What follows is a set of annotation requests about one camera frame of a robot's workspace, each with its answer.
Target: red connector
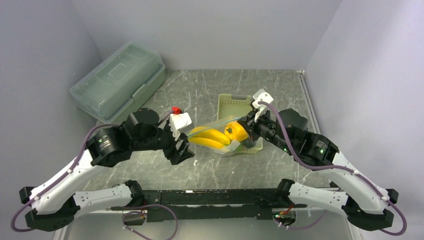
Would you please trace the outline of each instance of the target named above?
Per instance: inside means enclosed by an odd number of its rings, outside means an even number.
[[[177,106],[173,106],[171,108],[173,110],[173,114],[181,114],[181,109]]]

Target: plastic storage box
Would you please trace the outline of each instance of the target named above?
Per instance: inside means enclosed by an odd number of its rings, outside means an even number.
[[[139,109],[165,81],[159,53],[128,42],[76,83],[77,105],[103,123],[120,123]]]
[[[251,95],[236,95],[222,93],[218,97],[218,114],[217,120],[225,119],[230,116],[243,117],[251,110]],[[256,145],[252,148],[237,149],[235,153],[256,154],[263,147],[263,139],[260,137],[256,141]]]

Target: marble tabletop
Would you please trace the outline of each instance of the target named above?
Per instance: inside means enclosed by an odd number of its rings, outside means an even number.
[[[253,95],[265,89],[278,110],[293,108],[309,121],[306,96],[293,70],[170,70],[165,83],[143,107],[159,115],[178,106],[188,112],[195,126],[217,119],[218,95]],[[144,190],[275,188],[281,179],[293,179],[311,187],[328,187],[327,179],[305,169],[282,150],[264,141],[257,154],[221,157],[213,150],[193,145],[195,157],[172,166],[162,151],[134,152],[91,179],[84,190],[111,188],[137,180]]]

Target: gray wall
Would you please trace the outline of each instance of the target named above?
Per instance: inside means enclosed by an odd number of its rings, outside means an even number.
[[[341,0],[73,0],[103,58],[129,39],[171,69],[305,69]]]
[[[423,239],[423,28],[423,1],[344,0],[306,68],[322,132],[375,183],[399,191],[406,234],[366,239]]]
[[[69,88],[102,61],[72,4],[7,0],[0,6],[1,239],[51,239],[14,233],[18,191],[38,186],[76,155],[95,124]],[[26,228],[23,215],[18,226]]]

